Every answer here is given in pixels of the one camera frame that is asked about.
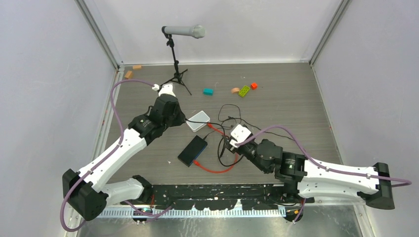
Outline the white router box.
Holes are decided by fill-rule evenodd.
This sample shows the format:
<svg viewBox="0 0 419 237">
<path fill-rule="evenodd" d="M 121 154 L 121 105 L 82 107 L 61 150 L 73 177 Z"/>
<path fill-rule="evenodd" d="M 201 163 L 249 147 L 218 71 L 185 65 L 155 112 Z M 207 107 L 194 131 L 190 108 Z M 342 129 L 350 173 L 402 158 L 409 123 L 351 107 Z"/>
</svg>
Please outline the white router box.
<svg viewBox="0 0 419 237">
<path fill-rule="evenodd" d="M 199 131 L 209 122 L 210 117 L 204 111 L 200 111 L 186 120 L 186 124 L 192 130 L 192 132 Z"/>
</svg>

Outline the black network switch blue ports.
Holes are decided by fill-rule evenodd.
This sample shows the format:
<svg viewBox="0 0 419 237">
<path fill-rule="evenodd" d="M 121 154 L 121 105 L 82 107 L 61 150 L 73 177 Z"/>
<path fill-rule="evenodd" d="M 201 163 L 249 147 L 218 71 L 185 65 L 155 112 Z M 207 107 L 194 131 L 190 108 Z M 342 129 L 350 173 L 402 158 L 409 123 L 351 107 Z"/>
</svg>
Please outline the black network switch blue ports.
<svg viewBox="0 0 419 237">
<path fill-rule="evenodd" d="M 195 136 L 177 158 L 186 166 L 190 167 L 196 158 L 207 147 L 208 143 L 200 136 Z"/>
</svg>

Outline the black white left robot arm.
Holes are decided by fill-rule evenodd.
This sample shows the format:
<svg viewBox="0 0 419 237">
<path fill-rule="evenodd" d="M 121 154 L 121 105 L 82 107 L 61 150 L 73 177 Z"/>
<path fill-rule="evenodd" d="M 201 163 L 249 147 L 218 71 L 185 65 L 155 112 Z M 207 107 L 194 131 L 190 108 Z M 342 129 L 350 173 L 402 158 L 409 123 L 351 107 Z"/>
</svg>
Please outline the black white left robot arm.
<svg viewBox="0 0 419 237">
<path fill-rule="evenodd" d="M 103 154 L 79 171 L 68 169 L 62 176 L 63 196 L 86 221 L 99 216 L 106 206 L 134 199 L 147 204 L 152 192 L 139 179 L 109 184 L 109 179 L 131 157 L 145 149 L 169 128 L 185 122 L 178 99 L 161 94 L 149 114 L 135 117 L 122 136 Z"/>
</svg>

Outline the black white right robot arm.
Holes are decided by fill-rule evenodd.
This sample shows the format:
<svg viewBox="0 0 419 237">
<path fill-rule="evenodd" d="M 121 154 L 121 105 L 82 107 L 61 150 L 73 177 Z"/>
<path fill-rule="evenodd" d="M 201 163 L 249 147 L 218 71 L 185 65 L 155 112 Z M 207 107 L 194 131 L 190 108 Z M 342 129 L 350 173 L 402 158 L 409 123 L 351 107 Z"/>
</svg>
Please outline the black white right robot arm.
<svg viewBox="0 0 419 237">
<path fill-rule="evenodd" d="M 274 174 L 284 183 L 282 196 L 287 202 L 316 197 L 364 201 L 369 207 L 393 210 L 389 168 L 378 162 L 369 167 L 353 167 L 318 161 L 313 164 L 302 154 L 285 152 L 282 147 L 263 139 L 234 146 L 229 139 L 226 149 L 246 157 L 263 173 Z"/>
</svg>

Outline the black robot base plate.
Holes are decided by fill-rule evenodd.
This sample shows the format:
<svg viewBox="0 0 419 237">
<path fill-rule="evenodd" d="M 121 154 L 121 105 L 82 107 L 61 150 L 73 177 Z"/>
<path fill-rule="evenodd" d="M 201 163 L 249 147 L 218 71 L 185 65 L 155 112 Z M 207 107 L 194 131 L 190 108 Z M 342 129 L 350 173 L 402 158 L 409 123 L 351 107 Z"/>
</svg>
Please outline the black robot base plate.
<svg viewBox="0 0 419 237">
<path fill-rule="evenodd" d="M 132 204 L 153 205 L 158 209 L 231 210 L 239 204 L 242 210 L 270 210 L 282 206 L 298 206 L 302 198 L 286 193 L 281 184 L 212 184 L 149 185 Z"/>
</svg>

